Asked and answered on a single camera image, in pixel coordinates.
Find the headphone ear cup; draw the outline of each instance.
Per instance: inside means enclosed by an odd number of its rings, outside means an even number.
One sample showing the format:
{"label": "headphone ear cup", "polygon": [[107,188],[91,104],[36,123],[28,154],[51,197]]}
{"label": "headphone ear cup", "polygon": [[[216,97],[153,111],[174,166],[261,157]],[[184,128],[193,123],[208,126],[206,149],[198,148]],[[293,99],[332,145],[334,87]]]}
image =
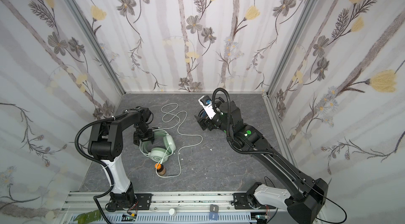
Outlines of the headphone ear cup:
{"label": "headphone ear cup", "polygon": [[160,162],[162,159],[162,163],[167,161],[167,159],[169,158],[168,155],[166,154],[166,149],[163,149],[161,147],[154,147],[152,148],[152,150],[149,152],[149,158],[151,158],[152,160],[154,160],[155,162]]}
{"label": "headphone ear cup", "polygon": [[165,143],[165,147],[168,149],[167,152],[169,152],[169,154],[172,154],[172,152],[176,150],[176,144],[171,135],[167,134],[163,137],[163,143]]}

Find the bottle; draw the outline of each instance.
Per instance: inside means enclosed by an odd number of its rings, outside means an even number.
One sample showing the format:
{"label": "bottle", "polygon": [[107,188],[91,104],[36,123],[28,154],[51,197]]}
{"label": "bottle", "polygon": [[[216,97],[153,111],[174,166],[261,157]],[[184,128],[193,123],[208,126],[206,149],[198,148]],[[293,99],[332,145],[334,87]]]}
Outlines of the bottle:
{"label": "bottle", "polygon": [[160,163],[155,164],[155,169],[157,169],[158,174],[161,176],[163,176],[166,173],[166,168],[163,166],[163,164]]}

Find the white bottle cap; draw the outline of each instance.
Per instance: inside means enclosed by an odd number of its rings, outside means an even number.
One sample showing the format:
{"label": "white bottle cap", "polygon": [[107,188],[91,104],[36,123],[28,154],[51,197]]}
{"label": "white bottle cap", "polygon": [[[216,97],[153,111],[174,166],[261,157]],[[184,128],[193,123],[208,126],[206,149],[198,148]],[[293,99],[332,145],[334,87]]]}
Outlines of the white bottle cap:
{"label": "white bottle cap", "polygon": [[169,215],[170,216],[173,216],[173,215],[175,215],[176,214],[176,210],[174,209],[174,208],[170,208],[170,210],[169,210]]}

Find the wall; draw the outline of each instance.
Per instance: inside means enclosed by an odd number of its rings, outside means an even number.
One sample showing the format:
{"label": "wall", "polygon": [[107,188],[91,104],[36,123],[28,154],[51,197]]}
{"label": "wall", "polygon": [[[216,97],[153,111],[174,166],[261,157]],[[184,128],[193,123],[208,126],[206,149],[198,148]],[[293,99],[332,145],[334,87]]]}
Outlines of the wall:
{"label": "wall", "polygon": [[306,0],[76,0],[126,91],[266,91]]}
{"label": "wall", "polygon": [[403,222],[404,20],[405,0],[319,0],[271,93],[299,168],[347,223]]}
{"label": "wall", "polygon": [[63,0],[0,1],[0,222],[53,223],[90,166],[74,136],[120,95]]}

